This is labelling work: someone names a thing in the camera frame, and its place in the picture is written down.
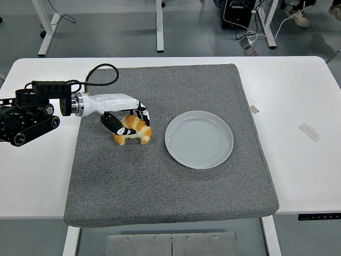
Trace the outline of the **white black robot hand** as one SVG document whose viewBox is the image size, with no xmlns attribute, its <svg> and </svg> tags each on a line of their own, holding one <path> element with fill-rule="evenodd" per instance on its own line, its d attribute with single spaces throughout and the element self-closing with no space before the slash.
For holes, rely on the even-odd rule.
<svg viewBox="0 0 341 256">
<path fill-rule="evenodd" d="M 136 131 L 123 126 L 120 120 L 111 114 L 112 112 L 134 110 L 137 112 L 138 118 L 145 121 L 146 126 L 150 125 L 146 106 L 128 95 L 122 93 L 98 95 L 76 93 L 76 99 L 78 102 L 76 116 L 86 117 L 97 112 L 101 114 L 101 123 L 116 135 L 132 135 Z"/>
</svg>

